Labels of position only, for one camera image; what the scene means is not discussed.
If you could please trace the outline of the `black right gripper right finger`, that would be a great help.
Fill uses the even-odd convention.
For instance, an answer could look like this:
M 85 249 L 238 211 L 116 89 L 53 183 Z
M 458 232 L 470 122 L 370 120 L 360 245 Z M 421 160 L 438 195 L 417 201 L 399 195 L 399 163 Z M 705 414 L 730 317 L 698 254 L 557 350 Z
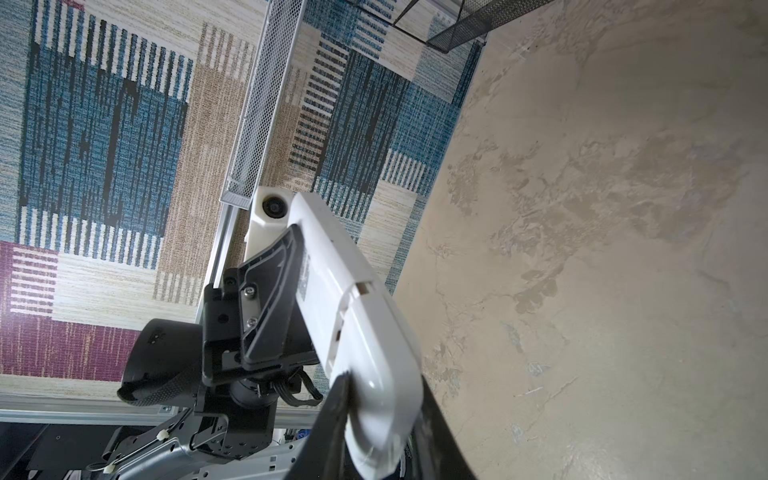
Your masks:
M 410 437 L 408 479 L 476 479 L 425 377 L 423 401 Z

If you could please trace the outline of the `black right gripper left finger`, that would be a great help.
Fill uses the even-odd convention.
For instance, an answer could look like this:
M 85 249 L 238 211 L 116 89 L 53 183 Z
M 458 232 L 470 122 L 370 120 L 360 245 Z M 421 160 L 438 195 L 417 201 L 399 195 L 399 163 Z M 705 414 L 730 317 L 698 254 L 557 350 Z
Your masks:
M 351 374 L 345 372 L 333 382 L 310 435 L 285 480 L 344 478 L 345 427 L 348 419 Z

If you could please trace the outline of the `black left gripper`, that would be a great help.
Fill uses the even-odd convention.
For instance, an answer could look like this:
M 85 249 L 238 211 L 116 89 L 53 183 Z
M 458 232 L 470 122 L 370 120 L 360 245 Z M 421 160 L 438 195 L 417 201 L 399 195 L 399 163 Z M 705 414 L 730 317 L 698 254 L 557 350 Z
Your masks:
M 241 408 L 279 400 L 291 407 L 321 403 L 304 371 L 319 359 L 295 303 L 303 251 L 301 230 L 291 225 L 269 247 L 227 270 L 221 287 L 204 291 L 202 381 L 228 388 Z

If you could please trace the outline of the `white remote control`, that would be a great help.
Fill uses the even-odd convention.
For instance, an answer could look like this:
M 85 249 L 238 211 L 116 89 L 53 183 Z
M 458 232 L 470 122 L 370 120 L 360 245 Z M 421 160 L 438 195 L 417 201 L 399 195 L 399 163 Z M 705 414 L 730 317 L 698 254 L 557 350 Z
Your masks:
M 304 239 L 296 304 L 320 363 L 330 381 L 352 377 L 345 425 L 351 459 L 363 478 L 382 479 L 395 471 L 421 410 L 419 343 L 320 196 L 296 194 L 288 223 Z

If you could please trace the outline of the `black mesh shelf rack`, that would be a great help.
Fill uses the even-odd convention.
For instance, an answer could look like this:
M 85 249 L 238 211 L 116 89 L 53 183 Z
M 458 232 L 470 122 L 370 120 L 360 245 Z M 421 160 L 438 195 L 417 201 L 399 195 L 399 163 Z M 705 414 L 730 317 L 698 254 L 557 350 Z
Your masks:
M 347 4 L 372 16 L 377 21 L 381 21 L 385 26 L 443 54 L 447 54 L 469 41 L 485 37 L 491 31 L 550 3 L 552 0 L 460 1 L 454 22 L 422 39 L 399 26 L 401 20 L 418 4 L 417 0 L 409 1 L 394 18 L 385 18 L 383 15 L 379 15 L 364 1 L 347 1 Z

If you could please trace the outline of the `white mesh wall basket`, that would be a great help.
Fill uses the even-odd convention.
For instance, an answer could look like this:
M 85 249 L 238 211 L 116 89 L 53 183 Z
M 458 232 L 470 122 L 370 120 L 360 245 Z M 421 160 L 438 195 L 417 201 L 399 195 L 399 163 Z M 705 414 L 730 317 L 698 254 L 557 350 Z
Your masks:
M 269 5 L 220 197 L 226 205 L 240 209 L 251 205 L 305 8 L 301 0 L 272 1 Z

